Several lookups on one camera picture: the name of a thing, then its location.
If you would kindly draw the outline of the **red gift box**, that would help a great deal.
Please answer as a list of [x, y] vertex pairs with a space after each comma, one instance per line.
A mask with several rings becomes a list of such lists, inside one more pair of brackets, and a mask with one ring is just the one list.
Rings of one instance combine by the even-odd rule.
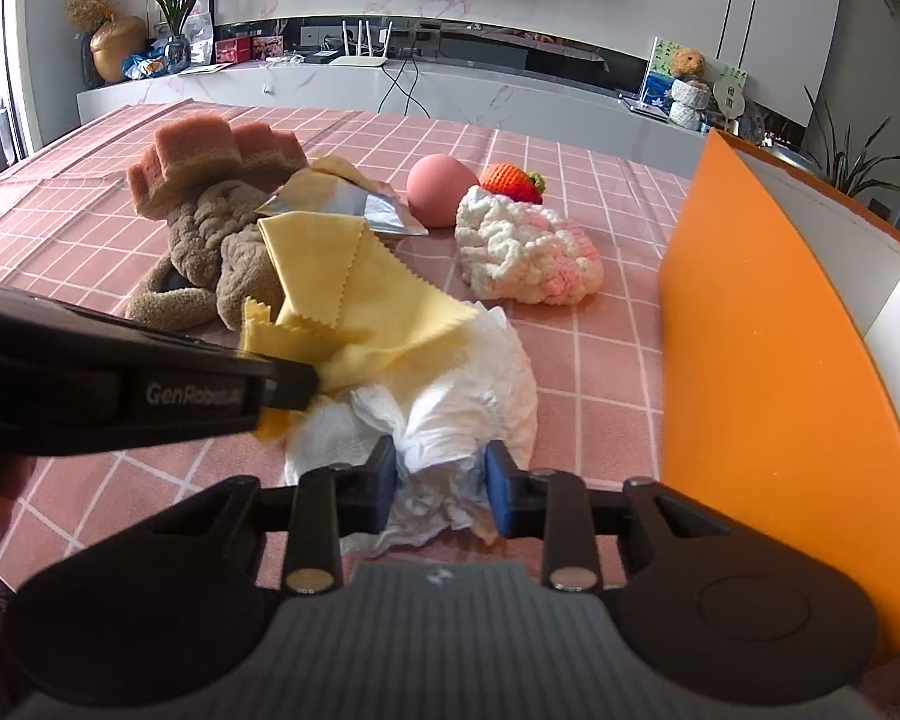
[[214, 44], [214, 59], [218, 64], [244, 64], [283, 54], [283, 36], [226, 37]]

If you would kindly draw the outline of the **red strawberry toy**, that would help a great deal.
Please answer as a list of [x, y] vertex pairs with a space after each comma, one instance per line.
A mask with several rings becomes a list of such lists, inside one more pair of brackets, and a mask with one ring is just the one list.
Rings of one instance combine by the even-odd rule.
[[486, 192], [532, 205], [541, 205], [546, 192], [546, 181], [539, 172], [526, 172], [510, 163], [485, 167], [479, 174], [479, 185]]

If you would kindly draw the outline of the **white cloth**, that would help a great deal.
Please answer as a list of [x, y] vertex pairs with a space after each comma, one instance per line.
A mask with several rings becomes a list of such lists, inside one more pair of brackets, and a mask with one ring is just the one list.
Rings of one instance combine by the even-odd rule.
[[377, 440], [397, 449], [398, 489], [383, 532], [351, 535], [343, 551], [381, 556], [461, 532], [499, 539], [484, 486], [484, 449], [500, 440], [525, 470], [538, 433], [538, 387], [505, 310], [476, 302], [450, 367], [402, 400], [385, 383], [322, 398], [287, 439], [284, 481], [342, 463], [361, 465]]

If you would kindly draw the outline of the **orange white storage box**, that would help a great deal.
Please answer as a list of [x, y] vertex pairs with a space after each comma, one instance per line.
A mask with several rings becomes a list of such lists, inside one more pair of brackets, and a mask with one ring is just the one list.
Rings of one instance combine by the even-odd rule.
[[663, 481], [857, 580], [898, 655], [900, 232], [713, 132], [660, 310]]

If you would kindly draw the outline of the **white ceramic jars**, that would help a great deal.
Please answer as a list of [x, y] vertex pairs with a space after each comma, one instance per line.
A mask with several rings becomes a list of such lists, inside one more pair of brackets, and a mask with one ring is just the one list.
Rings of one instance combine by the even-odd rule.
[[678, 127], [697, 132], [710, 103], [710, 88], [699, 80], [674, 78], [670, 88], [668, 119]]

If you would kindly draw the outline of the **silver foil pouch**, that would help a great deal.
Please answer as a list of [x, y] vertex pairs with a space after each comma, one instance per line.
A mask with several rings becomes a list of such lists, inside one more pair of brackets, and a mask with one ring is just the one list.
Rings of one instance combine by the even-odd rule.
[[278, 216], [289, 211], [362, 216], [372, 231], [384, 236], [425, 238], [429, 234], [393, 187], [364, 176], [340, 156], [325, 156], [294, 172], [256, 213]]

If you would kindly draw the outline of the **white wifi router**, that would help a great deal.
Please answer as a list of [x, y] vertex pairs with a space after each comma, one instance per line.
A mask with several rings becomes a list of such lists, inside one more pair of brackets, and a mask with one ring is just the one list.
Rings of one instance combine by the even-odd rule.
[[331, 60], [331, 65], [382, 68], [388, 62], [392, 29], [391, 21], [386, 21], [381, 28], [375, 29], [370, 21], [359, 20], [354, 36], [349, 36], [349, 26], [343, 21], [341, 23], [343, 50]]

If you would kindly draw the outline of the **pink ball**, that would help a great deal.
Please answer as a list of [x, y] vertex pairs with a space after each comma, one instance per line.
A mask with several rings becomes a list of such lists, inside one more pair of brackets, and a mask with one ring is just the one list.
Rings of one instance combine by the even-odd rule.
[[427, 154], [406, 179], [409, 210], [427, 229], [455, 226], [457, 208], [466, 192], [478, 183], [468, 166], [448, 154]]

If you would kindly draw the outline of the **pink white knitted item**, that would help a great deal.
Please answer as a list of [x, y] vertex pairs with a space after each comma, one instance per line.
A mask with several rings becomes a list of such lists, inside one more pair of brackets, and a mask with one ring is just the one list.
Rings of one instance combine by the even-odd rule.
[[600, 252], [575, 221], [479, 185], [458, 205], [455, 244], [461, 279], [482, 301], [576, 305], [605, 281]]

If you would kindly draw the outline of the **floor potted plant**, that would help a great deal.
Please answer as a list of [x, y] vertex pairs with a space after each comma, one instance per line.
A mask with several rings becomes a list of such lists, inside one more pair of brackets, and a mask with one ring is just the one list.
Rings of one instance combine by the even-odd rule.
[[875, 176], [881, 166], [900, 163], [900, 151], [875, 151], [877, 141], [891, 125], [893, 117], [884, 117], [860, 143], [854, 143], [854, 130], [850, 125], [837, 132], [836, 119], [824, 94], [813, 94], [808, 88], [803, 91], [809, 105], [806, 135], [818, 133], [818, 144], [803, 146], [802, 153], [816, 169], [816, 176], [849, 199], [855, 199], [867, 190], [900, 193], [899, 182]]

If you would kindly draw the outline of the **brown plush toy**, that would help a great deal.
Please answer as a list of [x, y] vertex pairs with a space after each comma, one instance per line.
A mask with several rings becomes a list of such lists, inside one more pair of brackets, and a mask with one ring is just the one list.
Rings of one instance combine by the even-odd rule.
[[219, 320], [237, 332], [249, 299], [274, 309], [278, 273], [258, 227], [266, 193], [219, 182], [167, 216], [169, 252], [137, 283], [125, 317], [159, 332], [188, 332]]

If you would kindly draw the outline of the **golden vase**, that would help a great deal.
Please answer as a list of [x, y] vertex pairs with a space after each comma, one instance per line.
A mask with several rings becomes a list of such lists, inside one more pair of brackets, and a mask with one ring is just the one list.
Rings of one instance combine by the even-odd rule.
[[105, 21], [91, 39], [95, 70], [107, 83], [119, 83], [125, 75], [121, 66], [131, 55], [142, 54], [148, 42], [148, 28], [139, 16], [121, 16]]

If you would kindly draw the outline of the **yellow zigzag cloth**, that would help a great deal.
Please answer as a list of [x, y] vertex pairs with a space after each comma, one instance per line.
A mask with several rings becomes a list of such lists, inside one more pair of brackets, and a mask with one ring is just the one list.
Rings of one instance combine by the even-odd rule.
[[244, 304], [240, 351], [315, 367], [320, 394], [390, 383], [406, 400], [450, 367], [478, 311], [418, 277], [361, 216], [258, 221], [283, 302]]

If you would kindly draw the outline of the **brown sponge block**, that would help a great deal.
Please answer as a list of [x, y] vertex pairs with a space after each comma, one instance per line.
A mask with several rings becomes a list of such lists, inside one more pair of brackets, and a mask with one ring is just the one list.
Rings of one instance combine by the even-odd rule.
[[294, 132], [198, 114], [159, 127], [126, 169], [126, 182], [136, 215], [162, 221], [215, 184], [237, 181], [272, 192], [307, 166]]

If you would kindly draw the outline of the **potted grass plant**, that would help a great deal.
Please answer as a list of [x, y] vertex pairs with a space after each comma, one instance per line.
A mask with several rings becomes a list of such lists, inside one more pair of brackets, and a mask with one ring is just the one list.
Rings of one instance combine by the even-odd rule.
[[152, 0], [164, 16], [169, 37], [164, 44], [164, 65], [169, 75], [187, 70], [191, 65], [190, 41], [185, 36], [185, 23], [196, 0]]

